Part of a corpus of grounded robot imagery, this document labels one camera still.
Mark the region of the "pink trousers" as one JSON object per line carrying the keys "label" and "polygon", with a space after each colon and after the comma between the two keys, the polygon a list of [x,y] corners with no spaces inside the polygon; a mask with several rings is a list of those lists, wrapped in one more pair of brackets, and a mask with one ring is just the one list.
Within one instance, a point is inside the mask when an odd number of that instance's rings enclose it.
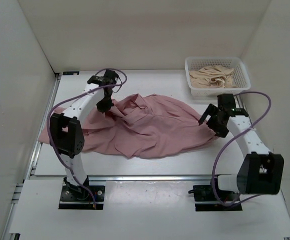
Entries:
{"label": "pink trousers", "polygon": [[205,147],[217,139],[201,115],[177,99],[129,95],[101,113],[94,108],[81,122],[83,153],[157,159]]}

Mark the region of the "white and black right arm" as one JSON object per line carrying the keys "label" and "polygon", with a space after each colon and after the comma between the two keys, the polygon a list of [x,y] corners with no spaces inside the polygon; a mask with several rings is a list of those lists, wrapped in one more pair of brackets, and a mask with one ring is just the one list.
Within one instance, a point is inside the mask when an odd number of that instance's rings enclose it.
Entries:
{"label": "white and black right arm", "polygon": [[222,199],[228,191],[248,195],[276,195],[280,191],[284,158],[272,153],[253,130],[249,115],[243,108],[224,108],[208,105],[199,119],[206,123],[217,137],[234,136],[243,162],[236,174],[220,174],[209,187],[215,200]]}

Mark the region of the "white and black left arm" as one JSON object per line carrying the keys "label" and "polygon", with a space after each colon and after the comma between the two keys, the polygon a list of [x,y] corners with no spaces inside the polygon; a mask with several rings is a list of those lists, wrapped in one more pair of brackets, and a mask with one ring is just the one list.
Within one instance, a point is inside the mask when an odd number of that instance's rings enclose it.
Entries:
{"label": "white and black left arm", "polygon": [[60,102],[48,114],[46,128],[49,143],[65,167],[66,186],[78,200],[94,199],[81,160],[84,146],[82,123],[93,108],[102,113],[110,110],[113,106],[111,96],[116,86],[116,79],[101,77],[89,80],[82,94]]}

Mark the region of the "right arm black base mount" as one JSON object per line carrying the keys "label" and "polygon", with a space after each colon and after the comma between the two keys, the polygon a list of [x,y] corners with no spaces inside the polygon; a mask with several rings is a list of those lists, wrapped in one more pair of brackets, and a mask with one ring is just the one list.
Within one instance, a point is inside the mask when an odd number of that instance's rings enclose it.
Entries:
{"label": "right arm black base mount", "polygon": [[[221,201],[226,204],[238,196],[232,191],[219,190],[217,187],[216,190]],[[221,205],[215,198],[210,185],[194,185],[188,194],[194,197],[196,212],[237,212],[243,210],[241,204],[238,203],[235,203],[234,206]]]}

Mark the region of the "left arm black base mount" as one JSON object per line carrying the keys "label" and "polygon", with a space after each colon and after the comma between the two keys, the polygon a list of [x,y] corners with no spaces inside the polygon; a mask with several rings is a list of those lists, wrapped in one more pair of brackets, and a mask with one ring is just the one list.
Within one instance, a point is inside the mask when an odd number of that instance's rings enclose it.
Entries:
{"label": "left arm black base mount", "polygon": [[78,196],[78,194],[72,193],[70,188],[63,183],[58,208],[60,210],[103,210],[105,186],[90,185],[90,189],[95,198],[95,202],[88,192],[83,196]]}

